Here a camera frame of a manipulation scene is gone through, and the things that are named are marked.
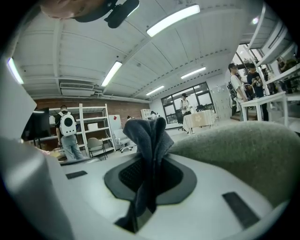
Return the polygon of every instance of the window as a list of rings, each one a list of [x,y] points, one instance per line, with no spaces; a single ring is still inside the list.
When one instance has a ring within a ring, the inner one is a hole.
[[[195,107],[195,109],[201,105],[202,110],[211,109],[214,111],[215,108],[211,99],[209,88],[206,82],[204,82],[161,99],[167,124],[182,122],[180,104],[183,93],[188,95],[187,99],[189,103]]]

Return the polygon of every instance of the white desk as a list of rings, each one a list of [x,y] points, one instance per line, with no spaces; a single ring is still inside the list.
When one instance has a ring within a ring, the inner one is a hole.
[[[260,106],[265,103],[270,104],[270,102],[277,102],[277,101],[282,101],[283,110],[284,110],[284,124],[286,127],[288,127],[289,123],[288,123],[288,112],[287,112],[287,99],[286,99],[285,92],[280,92],[280,93],[276,93],[274,95],[260,97],[258,99],[254,99],[254,100],[242,103],[241,107],[242,107],[242,111],[243,111],[244,121],[247,121],[246,107],[252,107],[252,106],[256,107],[257,120],[262,121],[262,111],[261,111]]]
[[[195,112],[190,115],[186,115],[183,118],[183,128],[187,132],[192,132],[192,128],[211,126],[215,123],[212,115],[212,110],[206,110],[202,112]]]

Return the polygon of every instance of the jeans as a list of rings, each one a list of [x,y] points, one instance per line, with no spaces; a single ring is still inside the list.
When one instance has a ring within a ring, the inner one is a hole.
[[[84,158],[80,152],[75,135],[63,136],[61,138],[61,144],[68,160],[80,160]]]
[[[246,115],[247,115],[247,120],[249,119],[248,117],[248,108],[246,107]],[[240,105],[240,121],[244,121],[244,116],[243,116],[243,111],[242,111],[242,106]]]

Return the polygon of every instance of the metal shelving unit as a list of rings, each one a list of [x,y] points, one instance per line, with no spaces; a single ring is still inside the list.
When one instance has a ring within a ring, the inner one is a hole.
[[[110,123],[109,123],[109,119],[108,119],[107,104],[105,104],[105,106],[87,106],[87,107],[86,106],[84,107],[83,104],[79,104],[79,107],[68,107],[68,111],[71,113],[79,114],[79,119],[77,119],[76,121],[77,121],[77,123],[80,124],[81,131],[77,132],[76,134],[82,135],[83,144],[80,144],[79,147],[85,148],[87,156],[89,155],[89,149],[87,146],[86,134],[92,133],[92,132],[105,131],[106,138],[103,138],[100,140],[108,141],[110,146],[105,148],[106,152],[112,151],[112,150],[115,151],[115,146],[114,146],[114,142],[112,139],[112,132],[110,129]],[[49,109],[50,116],[56,116],[59,112],[60,112],[60,108],[50,108]],[[84,118],[85,113],[102,113],[102,116],[93,117],[93,118]],[[105,127],[93,129],[93,130],[85,130],[85,127],[84,127],[85,123],[95,123],[95,122],[99,122],[99,121],[103,121]],[[57,139],[57,136],[44,137],[44,138],[41,138],[40,140],[48,141],[48,140],[52,140],[52,139]],[[99,155],[101,153],[103,153],[103,150],[99,150],[97,152],[94,152],[93,154]]]

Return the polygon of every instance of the ceiling light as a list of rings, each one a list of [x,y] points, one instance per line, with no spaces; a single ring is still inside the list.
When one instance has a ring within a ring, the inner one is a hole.
[[[135,9],[133,9],[133,11],[132,11],[130,14],[128,14],[127,17],[129,17],[134,11],[136,11],[136,9],[137,9],[139,6],[140,6],[140,3],[139,3],[139,5],[137,5],[137,7],[136,7]]]
[[[147,95],[147,96],[148,96],[148,95],[151,95],[153,92],[156,92],[156,91],[158,91],[158,90],[160,90],[160,89],[162,89],[162,88],[164,88],[164,86],[160,86],[159,88],[154,89],[153,91],[147,93],[146,95]]]
[[[33,113],[44,113],[44,111],[33,111]]]
[[[13,60],[12,58],[10,58],[10,59],[8,60],[8,66],[9,66],[9,68],[10,68],[12,74],[14,75],[15,79],[16,79],[20,84],[23,84],[24,82],[23,82],[23,80],[22,80],[20,74],[18,73],[18,70],[17,70],[17,68],[15,67],[15,62],[14,62],[14,60]]]
[[[180,100],[181,98],[178,98],[178,99],[176,99],[176,100],[174,100],[174,101],[177,101],[177,100]],[[172,103],[173,101],[171,101],[171,103]]]
[[[169,15],[165,19],[156,23],[153,27],[149,28],[146,32],[150,35],[150,37],[153,37],[154,35],[158,34],[160,31],[164,30],[170,25],[197,13],[200,13],[199,5],[195,4],[189,6],[183,10],[173,13],[172,15]]]
[[[194,72],[191,72],[191,73],[189,73],[189,74],[186,74],[186,75],[182,76],[181,79],[184,79],[184,78],[186,78],[186,77],[188,77],[188,76],[191,76],[191,75],[193,75],[193,74],[195,74],[195,73],[199,73],[199,72],[201,72],[201,71],[204,71],[205,69],[206,69],[206,67],[203,67],[203,68],[201,68],[201,69],[198,69],[198,70],[196,70],[196,71],[194,71]]]
[[[119,70],[119,68],[122,66],[122,63],[119,61],[116,61],[112,67],[112,69],[109,71],[107,76],[105,77],[101,87],[106,87],[108,83],[111,81],[113,76],[116,74],[116,72]]]
[[[203,91],[200,91],[200,92],[197,92],[196,94],[198,94],[198,93],[202,93]],[[191,94],[191,95],[194,95],[194,93],[193,94]]]
[[[252,24],[257,24],[258,23],[258,17],[256,17],[256,18],[253,18],[253,20],[252,20]]]

